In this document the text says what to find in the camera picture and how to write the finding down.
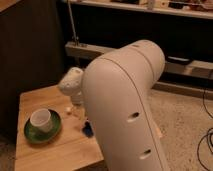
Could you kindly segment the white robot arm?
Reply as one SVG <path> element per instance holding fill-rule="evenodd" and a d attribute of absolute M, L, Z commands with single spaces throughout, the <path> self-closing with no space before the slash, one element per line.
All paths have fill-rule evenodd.
<path fill-rule="evenodd" d="M 109 171 L 170 171 L 148 93 L 165 67 L 161 48 L 139 40 L 73 67 L 59 82 L 83 106 Z"/>

